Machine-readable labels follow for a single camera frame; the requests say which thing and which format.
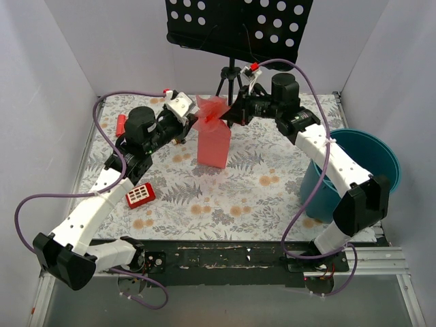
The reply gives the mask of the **red plastic trash bag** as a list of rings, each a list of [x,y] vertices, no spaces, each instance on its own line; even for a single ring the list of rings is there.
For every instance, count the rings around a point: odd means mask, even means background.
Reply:
[[[230,149],[231,130],[221,117],[230,109],[226,99],[196,96],[195,113],[198,120],[193,128],[198,131],[197,161],[199,164],[224,169]]]

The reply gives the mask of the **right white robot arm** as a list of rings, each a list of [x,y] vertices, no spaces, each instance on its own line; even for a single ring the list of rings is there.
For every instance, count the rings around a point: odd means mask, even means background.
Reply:
[[[386,217],[390,181],[359,166],[331,138],[328,124],[301,106],[299,84],[292,74],[275,74],[270,93],[257,82],[253,69],[239,77],[248,83],[240,85],[236,100],[221,117],[239,125],[255,117],[274,119],[279,132],[322,169],[321,176],[330,179],[341,198],[330,225],[301,257],[313,269],[325,270],[353,236]]]

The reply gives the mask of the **red trash bag roll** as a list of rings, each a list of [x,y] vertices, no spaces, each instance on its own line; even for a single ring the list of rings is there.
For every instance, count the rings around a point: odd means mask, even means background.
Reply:
[[[127,117],[124,114],[118,115],[117,121],[116,121],[116,131],[115,131],[116,137],[119,137],[125,133],[126,120],[127,120]]]

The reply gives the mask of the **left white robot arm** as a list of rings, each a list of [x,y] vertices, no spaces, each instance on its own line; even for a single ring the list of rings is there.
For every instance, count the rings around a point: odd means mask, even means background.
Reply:
[[[172,140],[183,140],[197,117],[183,120],[165,106],[156,115],[146,106],[130,111],[125,133],[116,150],[84,199],[49,235],[39,233],[33,248],[43,270],[72,290],[83,288],[96,272],[122,266],[136,273],[144,267],[144,245],[131,237],[93,246],[91,241],[103,220],[152,166],[151,155]]]

